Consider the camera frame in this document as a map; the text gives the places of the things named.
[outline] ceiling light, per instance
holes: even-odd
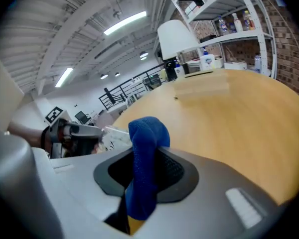
[[[101,80],[105,79],[106,77],[108,77],[108,74],[101,74]]]
[[[133,22],[134,20],[137,20],[139,18],[143,18],[145,16],[146,16],[146,11],[142,11],[142,12],[140,12],[138,14],[135,14],[135,15],[133,15],[131,17],[128,17],[128,18],[120,21],[119,23],[115,24],[114,26],[111,26],[109,29],[105,30],[104,33],[106,35],[109,35],[109,34],[113,33],[114,31],[118,30],[119,28],[121,28],[121,27],[123,27],[123,26],[125,26],[125,25],[127,25],[127,24],[129,24],[131,22]]]
[[[148,55],[148,53],[146,52],[146,51],[142,51],[141,53],[140,53],[140,58],[144,58],[144,57],[146,57]]]
[[[73,70],[73,68],[67,68],[65,70],[65,72],[62,74],[60,80],[55,85],[56,88],[60,88],[62,86],[63,82],[66,80],[66,78],[68,78],[68,76],[70,75],[70,73],[72,72],[72,70]]]

